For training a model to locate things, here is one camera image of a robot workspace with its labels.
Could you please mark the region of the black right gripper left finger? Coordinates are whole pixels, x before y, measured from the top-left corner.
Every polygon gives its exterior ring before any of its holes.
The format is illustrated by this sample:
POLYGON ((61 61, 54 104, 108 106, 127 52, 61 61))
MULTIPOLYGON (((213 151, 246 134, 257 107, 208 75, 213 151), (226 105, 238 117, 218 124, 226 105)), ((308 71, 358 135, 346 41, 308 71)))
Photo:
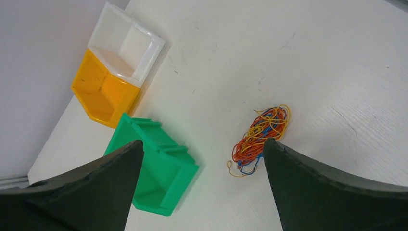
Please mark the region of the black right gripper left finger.
POLYGON ((143 156, 142 142, 134 140, 58 176, 1 190, 1 230, 124 230, 143 156))

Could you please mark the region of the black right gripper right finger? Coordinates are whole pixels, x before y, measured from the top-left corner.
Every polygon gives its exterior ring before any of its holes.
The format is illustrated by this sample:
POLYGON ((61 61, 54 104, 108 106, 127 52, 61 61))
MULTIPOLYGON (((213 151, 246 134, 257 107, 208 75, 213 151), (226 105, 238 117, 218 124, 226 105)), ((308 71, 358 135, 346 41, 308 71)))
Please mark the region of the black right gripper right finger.
POLYGON ((274 139, 263 156, 285 231, 407 230, 407 187, 344 172, 274 139))

